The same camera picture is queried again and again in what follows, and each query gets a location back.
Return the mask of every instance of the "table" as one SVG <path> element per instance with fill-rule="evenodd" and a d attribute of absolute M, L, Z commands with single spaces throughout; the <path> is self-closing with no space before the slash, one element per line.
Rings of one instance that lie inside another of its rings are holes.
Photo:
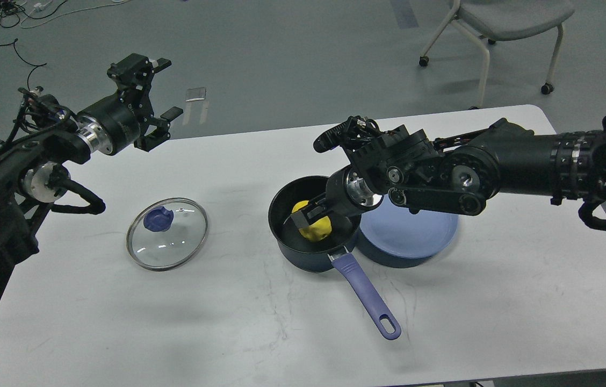
<path fill-rule="evenodd" d="M 531 105 L 379 124 L 434 139 L 500 117 L 553 133 Z M 395 341 L 338 272 L 286 261 L 266 211 L 289 181 L 347 164 L 339 149 L 312 149 L 330 126 L 173 140 L 69 166 L 107 210 L 50 214 L 41 252 L 14 270 L 0 385 L 407 385 L 606 369 L 606 233 L 585 228 L 580 203 L 499 194 L 460 218 L 439 259 L 412 269 L 357 253 L 402 325 Z M 141 269 L 126 230 L 173 196 L 205 207 L 207 241 L 178 269 Z"/>

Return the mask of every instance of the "gray chair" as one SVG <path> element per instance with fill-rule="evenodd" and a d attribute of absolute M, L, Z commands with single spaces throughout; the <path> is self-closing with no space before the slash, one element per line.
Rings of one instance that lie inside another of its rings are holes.
<path fill-rule="evenodd" d="M 556 46 L 551 56 L 549 72 L 546 74 L 546 83 L 542 86 L 542 94 L 548 95 L 554 91 L 552 81 L 564 34 L 563 22 L 571 17 L 573 12 L 575 9 L 567 0 L 452 0 L 451 10 L 421 51 L 419 64 L 421 67 L 428 65 L 428 51 L 446 26 L 453 25 L 482 50 L 484 58 L 480 73 L 479 98 L 477 105 L 471 109 L 481 108 L 485 100 L 489 71 L 489 50 L 482 39 L 487 39 L 492 45 L 497 41 L 528 38 L 556 27 Z M 468 29 L 466 24 L 480 35 Z"/>

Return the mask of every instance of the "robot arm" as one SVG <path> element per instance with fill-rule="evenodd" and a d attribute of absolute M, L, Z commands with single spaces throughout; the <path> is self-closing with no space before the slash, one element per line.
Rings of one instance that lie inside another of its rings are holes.
<path fill-rule="evenodd" d="M 317 152 L 342 147 L 350 165 L 332 176 L 325 194 L 294 213 L 303 228 L 331 211 L 371 211 L 387 195 L 411 213 L 421 209 L 478 215 L 499 192 L 585 203 L 580 218 L 606 231 L 593 211 L 606 201 L 606 117 L 603 130 L 534 135 L 501 118 L 485 130 L 430 141 L 401 125 L 382 132 L 374 120 L 349 117 L 313 143 Z"/>
<path fill-rule="evenodd" d="M 0 146 L 0 297 L 15 264 L 38 252 L 35 234 L 50 211 L 102 213 L 105 204 L 89 189 L 72 181 L 62 165 L 84 164 L 100 151 L 114 155 L 127 145 L 148 152 L 170 139 L 170 122 L 183 113 L 170 108 L 155 117 L 149 92 L 156 73 L 171 65 L 131 54 L 107 71 L 117 90 L 78 114 L 52 95 L 20 89 L 18 117 L 8 139 Z M 150 126 L 156 127 L 148 134 Z M 28 132 L 15 139 L 19 129 Z M 87 206 L 55 205 L 67 191 Z"/>

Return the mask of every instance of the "blue plate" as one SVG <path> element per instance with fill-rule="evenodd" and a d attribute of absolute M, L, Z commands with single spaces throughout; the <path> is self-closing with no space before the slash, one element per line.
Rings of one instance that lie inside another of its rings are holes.
<path fill-rule="evenodd" d="M 458 228 L 458 215 L 395 206 L 385 198 L 360 221 L 357 247 L 368 258 L 389 267 L 414 267 L 447 247 Z"/>

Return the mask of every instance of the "pot handle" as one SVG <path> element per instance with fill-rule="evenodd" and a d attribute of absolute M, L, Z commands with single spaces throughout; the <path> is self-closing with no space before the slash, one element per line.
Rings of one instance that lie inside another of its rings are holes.
<path fill-rule="evenodd" d="M 345 253 L 340 257 L 331 258 L 332 266 L 339 270 L 339 272 L 344 275 L 345 279 L 347 279 L 382 336 L 384 336 L 386 340 L 395 340 L 398 338 L 401 335 L 401 326 L 399 325 L 399 322 L 396 321 L 396 318 L 394 318 L 394 315 L 389 310 L 387 304 L 385 304 L 382 297 L 379 296 L 379 293 L 372 285 L 372 282 L 370 282 L 370 279 L 367 278 L 367 275 L 358 264 L 358 261 L 355 260 L 353 254 Z M 389 325 L 389 328 L 394 328 L 394 330 L 391 333 L 388 332 L 382 322 Z"/>

